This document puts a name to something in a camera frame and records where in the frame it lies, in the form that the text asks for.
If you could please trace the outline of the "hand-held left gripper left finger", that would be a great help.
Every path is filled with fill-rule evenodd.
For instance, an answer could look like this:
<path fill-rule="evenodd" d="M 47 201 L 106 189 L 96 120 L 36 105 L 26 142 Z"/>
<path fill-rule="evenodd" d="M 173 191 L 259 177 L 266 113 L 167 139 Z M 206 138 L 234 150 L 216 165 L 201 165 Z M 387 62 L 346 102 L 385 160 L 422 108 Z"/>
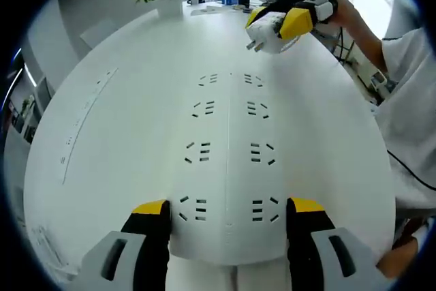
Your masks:
<path fill-rule="evenodd" d="M 83 258 L 81 290 L 165 290 L 170 259 L 170 202 L 136 207 Z"/>

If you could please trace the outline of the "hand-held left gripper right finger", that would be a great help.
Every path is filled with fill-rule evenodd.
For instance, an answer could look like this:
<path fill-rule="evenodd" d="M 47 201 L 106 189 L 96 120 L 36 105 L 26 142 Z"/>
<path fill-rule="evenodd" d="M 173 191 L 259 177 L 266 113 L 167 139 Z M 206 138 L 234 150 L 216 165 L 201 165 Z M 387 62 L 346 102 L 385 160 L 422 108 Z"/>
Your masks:
<path fill-rule="evenodd" d="M 383 290 L 371 248 L 337 228 L 314 200 L 288 198 L 287 259 L 293 290 Z"/>

